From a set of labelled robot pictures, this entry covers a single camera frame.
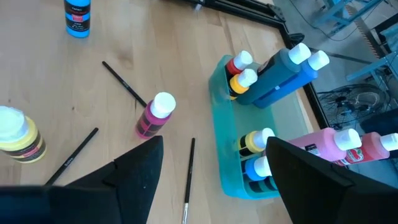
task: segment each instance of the pink bottle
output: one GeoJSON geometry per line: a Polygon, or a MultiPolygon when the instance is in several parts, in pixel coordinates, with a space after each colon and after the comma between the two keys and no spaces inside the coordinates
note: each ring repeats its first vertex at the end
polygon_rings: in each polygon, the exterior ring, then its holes
{"type": "Polygon", "coordinates": [[[385,136],[372,132],[362,137],[362,146],[347,151],[344,159],[335,161],[340,166],[356,164],[360,162],[387,159],[390,151],[398,149],[398,134],[392,133],[385,136]]]}
{"type": "Polygon", "coordinates": [[[136,133],[142,139],[150,139],[170,119],[176,102],[170,93],[156,94],[136,124],[136,133]]]}
{"type": "Polygon", "coordinates": [[[344,159],[348,149],[362,145],[358,132],[351,128],[343,131],[325,128],[289,142],[330,162],[344,159]]]}

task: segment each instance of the acrylic paint bottle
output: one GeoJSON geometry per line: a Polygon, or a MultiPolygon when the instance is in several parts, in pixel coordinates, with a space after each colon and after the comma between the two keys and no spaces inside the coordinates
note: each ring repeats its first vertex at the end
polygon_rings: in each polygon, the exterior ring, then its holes
{"type": "Polygon", "coordinates": [[[253,63],[251,54],[245,50],[242,50],[237,56],[229,60],[229,62],[225,65],[227,80],[229,81],[234,75],[243,72],[243,70],[251,63],[253,63]]]}
{"type": "Polygon", "coordinates": [[[343,131],[325,128],[289,142],[330,162],[344,159],[347,150],[362,145],[358,132],[352,128],[343,131]]]}
{"type": "Polygon", "coordinates": [[[303,43],[291,50],[281,49],[257,69],[258,81],[237,99],[238,103],[249,105],[276,86],[280,86],[298,74],[301,69],[300,63],[310,56],[310,49],[303,43]]]}
{"type": "Polygon", "coordinates": [[[268,159],[266,156],[255,157],[241,162],[243,176],[250,180],[258,181],[264,180],[271,175],[268,159]]]}
{"type": "Polygon", "coordinates": [[[278,190],[274,178],[271,175],[266,177],[264,180],[247,181],[245,182],[245,186],[247,189],[250,189],[255,193],[263,193],[263,192],[278,190]]]}
{"type": "Polygon", "coordinates": [[[295,90],[318,78],[318,70],[328,65],[329,57],[320,50],[300,64],[301,71],[254,101],[258,108],[266,108],[295,90]]]}
{"type": "Polygon", "coordinates": [[[347,151],[344,159],[335,161],[340,166],[357,164],[361,162],[387,159],[390,151],[398,149],[398,134],[392,133],[385,136],[372,132],[362,136],[362,146],[347,151]]]}
{"type": "Polygon", "coordinates": [[[176,102],[170,93],[161,92],[151,100],[136,124],[136,132],[142,139],[150,139],[170,119],[176,102]]]}
{"type": "Polygon", "coordinates": [[[256,72],[253,69],[245,69],[239,75],[233,76],[228,82],[229,98],[235,100],[240,94],[249,89],[257,81],[256,72]]]}
{"type": "Polygon", "coordinates": [[[17,162],[31,163],[44,157],[46,144],[35,123],[23,112],[0,106],[0,150],[17,162]]]}
{"type": "Polygon", "coordinates": [[[78,38],[90,34],[90,0],[64,0],[67,32],[78,38]]]}
{"type": "Polygon", "coordinates": [[[274,137],[271,128],[261,131],[252,131],[242,136],[238,141],[239,155],[241,157],[251,156],[266,149],[268,137],[274,137]]]}

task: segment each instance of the blue bottle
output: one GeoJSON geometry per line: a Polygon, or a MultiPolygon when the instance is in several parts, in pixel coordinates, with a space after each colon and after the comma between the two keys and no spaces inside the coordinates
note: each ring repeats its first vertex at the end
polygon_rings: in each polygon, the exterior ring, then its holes
{"type": "Polygon", "coordinates": [[[275,184],[274,178],[272,176],[266,177],[264,180],[260,181],[245,181],[246,190],[251,190],[254,193],[263,193],[269,191],[278,190],[275,184]]]}
{"type": "Polygon", "coordinates": [[[247,176],[253,181],[264,180],[271,175],[268,159],[266,156],[254,157],[241,162],[243,176],[247,176]]]}
{"type": "Polygon", "coordinates": [[[301,63],[301,71],[284,81],[279,86],[254,101],[258,108],[266,108],[276,101],[282,99],[293,91],[310,83],[318,77],[318,70],[329,64],[330,60],[324,51],[320,50],[313,54],[305,62],[301,63]]]}
{"type": "Polygon", "coordinates": [[[300,71],[300,63],[311,56],[310,49],[299,43],[291,50],[281,49],[257,69],[258,80],[250,89],[236,100],[242,105],[249,105],[270,92],[276,86],[291,79],[300,71]]]}
{"type": "Polygon", "coordinates": [[[90,0],[64,0],[67,32],[78,38],[90,34],[90,0]]]}

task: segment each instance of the floor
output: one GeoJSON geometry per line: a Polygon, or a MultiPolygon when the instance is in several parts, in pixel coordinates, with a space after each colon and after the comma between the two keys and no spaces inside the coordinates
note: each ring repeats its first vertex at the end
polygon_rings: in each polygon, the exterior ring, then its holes
{"type": "MultiPolygon", "coordinates": [[[[334,54],[354,57],[369,62],[376,60],[376,57],[368,47],[359,30],[356,30],[352,33],[352,31],[356,28],[355,24],[351,24],[340,31],[331,37],[334,39],[331,40],[325,37],[325,35],[319,30],[313,29],[306,23],[303,17],[309,23],[311,23],[317,14],[320,13],[319,9],[323,6],[322,0],[274,0],[274,4],[282,8],[284,16],[287,19],[287,27],[289,32],[300,32],[305,34],[305,39],[303,42],[309,47],[334,54]]],[[[393,1],[392,4],[393,6],[396,6],[398,5],[398,2],[393,1]]],[[[364,22],[368,27],[374,27],[397,13],[395,8],[398,7],[391,7],[390,5],[382,2],[370,15],[365,14],[363,16],[364,19],[369,15],[364,22]]],[[[321,26],[321,29],[328,33],[327,31],[331,29],[331,25],[325,24],[324,26],[321,26]]],[[[313,82],[314,87],[316,91],[330,91],[344,85],[354,84],[357,82],[363,83],[363,80],[347,82],[345,76],[364,66],[365,64],[363,63],[331,57],[329,66],[321,69],[318,79],[313,82]]],[[[374,161],[364,164],[351,165],[349,168],[362,175],[398,188],[397,167],[394,166],[391,161],[374,161]]]]}

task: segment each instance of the metal frame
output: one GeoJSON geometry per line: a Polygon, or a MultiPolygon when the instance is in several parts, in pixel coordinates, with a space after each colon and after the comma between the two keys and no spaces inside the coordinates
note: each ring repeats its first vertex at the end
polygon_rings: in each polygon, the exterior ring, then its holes
{"type": "MultiPolygon", "coordinates": [[[[315,49],[315,48],[313,48],[313,47],[308,47],[310,50],[311,50],[311,52],[313,52],[313,53],[316,53],[316,52],[318,52],[319,51],[319,49],[315,49]]],[[[341,55],[341,54],[336,54],[336,53],[333,53],[333,52],[328,52],[328,51],[326,51],[326,50],[323,50],[324,51],[324,53],[326,53],[329,57],[335,57],[335,58],[340,58],[340,59],[343,59],[343,60],[349,60],[349,61],[352,61],[352,62],[358,62],[358,63],[363,63],[363,64],[365,64],[365,65],[370,65],[370,64],[372,64],[372,62],[369,62],[369,61],[365,61],[365,60],[361,60],[361,59],[358,59],[358,58],[353,58],[353,57],[350,57],[350,56],[345,56],[345,55],[341,55]]]]}
{"type": "Polygon", "coordinates": [[[340,0],[340,1],[331,1],[331,0],[323,0],[325,5],[331,6],[327,12],[323,13],[316,21],[313,23],[313,26],[319,27],[320,25],[329,22],[335,21],[335,28],[329,33],[330,36],[335,35],[340,30],[344,29],[346,26],[350,25],[356,19],[361,17],[363,14],[367,13],[372,8],[376,7],[380,2],[383,0],[370,0],[370,1],[363,1],[363,0],[355,0],[362,2],[364,7],[357,12],[352,13],[348,18],[345,18],[345,10],[348,3],[354,0],[340,0]]]}
{"type": "MultiPolygon", "coordinates": [[[[394,78],[398,80],[398,51],[391,51],[386,43],[386,38],[381,35],[380,32],[394,25],[397,20],[398,14],[395,14],[372,29],[369,29],[363,21],[359,21],[357,26],[362,29],[365,39],[368,40],[369,47],[374,52],[378,60],[347,75],[346,80],[348,82],[352,82],[358,78],[367,78],[370,74],[376,82],[376,85],[381,90],[386,92],[390,91],[387,85],[388,83],[386,83],[386,81],[380,76],[380,69],[383,67],[389,67],[394,78]]],[[[390,101],[390,106],[391,108],[397,108],[398,101],[393,98],[390,101]]]]}
{"type": "MultiPolygon", "coordinates": [[[[287,48],[291,49],[293,44],[285,25],[285,19],[279,7],[264,4],[254,0],[184,0],[205,7],[216,9],[228,14],[242,17],[250,21],[271,26],[279,30],[279,33],[287,48]]],[[[330,127],[328,120],[320,106],[317,93],[311,83],[303,87],[312,111],[321,129],[330,127]]]]}

